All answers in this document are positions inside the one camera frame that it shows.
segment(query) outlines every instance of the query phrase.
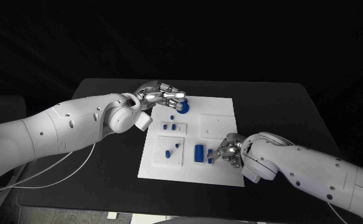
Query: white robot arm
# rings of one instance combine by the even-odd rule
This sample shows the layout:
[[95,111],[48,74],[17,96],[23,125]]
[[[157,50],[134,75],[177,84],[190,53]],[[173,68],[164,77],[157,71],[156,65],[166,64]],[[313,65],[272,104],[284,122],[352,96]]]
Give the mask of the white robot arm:
[[32,117],[0,124],[0,175],[32,160],[76,151],[133,125],[153,120],[143,110],[156,103],[182,111],[186,93],[159,81],[134,92],[59,103]]
[[363,217],[363,169],[318,151],[261,132],[226,135],[208,158],[222,156],[255,183],[281,172],[295,188]]

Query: white cable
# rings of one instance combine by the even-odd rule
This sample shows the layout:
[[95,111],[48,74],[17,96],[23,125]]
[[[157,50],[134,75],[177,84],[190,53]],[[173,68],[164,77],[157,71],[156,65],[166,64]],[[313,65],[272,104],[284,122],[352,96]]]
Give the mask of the white cable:
[[339,213],[337,213],[337,211],[333,209],[333,211],[334,211],[334,213],[336,213],[336,215],[339,216],[339,218],[342,219],[342,221],[346,223],[346,221],[343,220],[343,218],[340,217],[340,215],[339,215]]
[[72,153],[74,153],[74,152],[69,152],[68,155],[66,155],[52,166],[49,166],[43,171],[40,171],[38,174],[35,174],[35,175],[30,176],[29,178],[23,179],[22,181],[16,182],[16,183],[12,184],[10,186],[0,188],[0,191],[4,190],[4,189],[7,189],[7,188],[12,188],[12,187],[16,186],[17,184],[26,182],[29,179],[35,178],[38,175],[40,175],[43,172],[46,172],[52,167],[55,167],[55,166],[66,159],[66,157],[68,157]]
[[[92,150],[91,150],[89,155],[88,155],[88,157],[87,157],[87,159],[85,159],[85,162],[88,161],[88,159],[89,159],[89,157],[91,157],[91,154],[92,154],[92,151],[94,151],[95,145],[97,145],[97,144],[94,144],[94,146],[92,146]],[[65,180],[79,171],[79,169],[81,169],[82,166],[85,165],[85,162],[84,162],[84,164],[79,166],[79,168],[74,171],[74,173],[72,173],[68,177],[65,177],[62,180],[59,180],[56,183],[52,183],[51,185],[46,185],[46,186],[38,186],[38,187],[12,186],[12,188],[38,189],[38,188],[45,188],[45,187],[49,187],[49,186],[56,185],[58,183],[61,183],[62,181],[65,181]]]

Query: hole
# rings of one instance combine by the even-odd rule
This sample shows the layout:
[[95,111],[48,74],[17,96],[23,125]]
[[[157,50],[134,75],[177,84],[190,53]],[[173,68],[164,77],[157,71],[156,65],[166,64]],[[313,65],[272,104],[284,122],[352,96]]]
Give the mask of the hole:
[[74,120],[69,121],[69,127],[74,128]]

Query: blue object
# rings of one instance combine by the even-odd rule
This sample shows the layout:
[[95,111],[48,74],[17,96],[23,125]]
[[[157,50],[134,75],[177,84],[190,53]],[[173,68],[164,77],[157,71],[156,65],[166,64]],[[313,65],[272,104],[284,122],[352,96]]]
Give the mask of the blue object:
[[197,144],[195,146],[195,162],[203,163],[205,162],[205,146]]
[[212,162],[213,162],[213,159],[212,159],[212,158],[209,158],[209,159],[208,159],[208,163],[209,163],[209,164],[212,164]]
[[185,102],[182,102],[183,104],[183,109],[182,110],[177,110],[177,112],[180,114],[186,114],[189,112],[189,104],[187,104],[187,99],[185,100]]

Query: white panel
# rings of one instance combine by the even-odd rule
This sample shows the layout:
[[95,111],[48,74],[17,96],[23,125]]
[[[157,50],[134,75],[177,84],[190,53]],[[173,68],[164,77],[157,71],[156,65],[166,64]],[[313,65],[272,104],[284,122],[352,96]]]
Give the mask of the white panel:
[[159,132],[161,135],[185,136],[187,134],[187,124],[161,122],[160,127],[159,127]]
[[236,133],[236,118],[222,115],[202,115],[202,138],[223,139]]
[[182,137],[157,136],[153,165],[166,167],[182,167],[183,165],[183,142]]
[[[208,159],[205,159],[205,164],[195,162],[195,146],[197,144],[203,144],[206,157],[208,149],[216,150],[222,142],[222,139],[202,138],[202,115],[212,114],[222,116],[235,116],[232,99],[187,96],[187,103],[190,109],[186,114],[179,114],[176,110],[159,104],[153,107],[153,123],[147,130],[138,178],[244,187],[245,182],[244,176],[241,174],[241,169],[233,169],[229,163],[222,160],[222,158],[218,158],[215,160],[213,165],[208,164]],[[156,142],[159,136],[173,136],[160,134],[161,122],[187,124],[186,135],[180,135],[180,138],[185,138],[182,167],[153,165]]]

